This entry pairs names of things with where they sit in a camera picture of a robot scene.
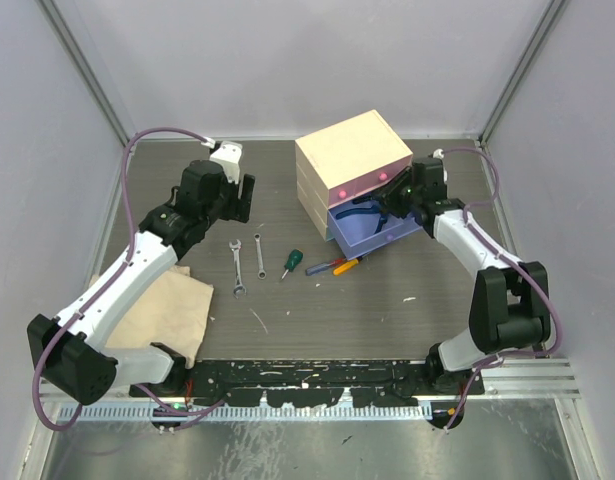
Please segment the wide purple drawer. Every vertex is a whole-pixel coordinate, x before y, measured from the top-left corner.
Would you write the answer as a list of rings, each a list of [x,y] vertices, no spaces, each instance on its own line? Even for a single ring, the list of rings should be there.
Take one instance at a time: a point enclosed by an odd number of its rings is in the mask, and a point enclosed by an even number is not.
[[[352,204],[353,200],[328,211],[328,229],[347,260],[365,256],[422,229],[412,215],[401,219],[389,214],[387,223],[378,234],[374,233],[378,215],[353,215],[336,220],[337,213],[355,207]]]

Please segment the cream drawer cabinet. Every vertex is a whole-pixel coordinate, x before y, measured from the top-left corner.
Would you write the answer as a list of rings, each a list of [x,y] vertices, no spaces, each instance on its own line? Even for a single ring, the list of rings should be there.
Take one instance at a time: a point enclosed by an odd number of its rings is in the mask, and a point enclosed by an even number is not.
[[[328,191],[413,152],[377,110],[370,110],[295,141],[297,197],[323,240]]]

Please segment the blue handled pliers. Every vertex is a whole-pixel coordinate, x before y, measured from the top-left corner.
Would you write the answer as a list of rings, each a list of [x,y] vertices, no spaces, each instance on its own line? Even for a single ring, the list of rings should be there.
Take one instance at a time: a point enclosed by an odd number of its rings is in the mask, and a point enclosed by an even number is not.
[[[375,234],[382,231],[383,227],[388,221],[389,214],[386,210],[381,208],[378,204],[372,204],[370,207],[354,207],[345,211],[339,212],[335,215],[336,220],[347,218],[353,215],[378,215],[378,221],[374,230]]]

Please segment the large pink drawer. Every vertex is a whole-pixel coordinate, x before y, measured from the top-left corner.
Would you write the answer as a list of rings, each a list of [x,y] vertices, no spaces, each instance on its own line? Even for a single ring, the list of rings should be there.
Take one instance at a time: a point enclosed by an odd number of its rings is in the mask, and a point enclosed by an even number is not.
[[[404,170],[410,162],[411,156],[408,156],[361,175],[356,179],[356,193],[363,194],[384,185]]]

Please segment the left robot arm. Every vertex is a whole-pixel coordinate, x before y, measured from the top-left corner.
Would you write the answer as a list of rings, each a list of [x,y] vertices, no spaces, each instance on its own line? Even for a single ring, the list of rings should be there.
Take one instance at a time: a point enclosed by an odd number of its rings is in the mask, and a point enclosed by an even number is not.
[[[140,222],[127,251],[57,315],[37,315],[27,327],[33,385],[48,381],[81,405],[111,388],[152,384],[165,396],[187,384],[183,356],[161,342],[108,349],[109,336],[140,296],[174,266],[218,220],[249,219],[255,178],[240,159],[212,154],[184,170],[169,200]]]

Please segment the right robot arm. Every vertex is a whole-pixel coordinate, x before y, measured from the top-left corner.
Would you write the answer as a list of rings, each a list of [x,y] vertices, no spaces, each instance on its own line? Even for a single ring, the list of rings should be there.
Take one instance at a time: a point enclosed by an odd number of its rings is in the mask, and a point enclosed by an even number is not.
[[[425,359],[424,375],[431,390],[449,393],[461,375],[481,361],[506,352],[529,353],[549,339],[546,269],[507,252],[478,225],[468,205],[448,196],[440,159],[412,161],[371,197],[393,217],[413,217],[474,280],[468,326],[432,346]]]

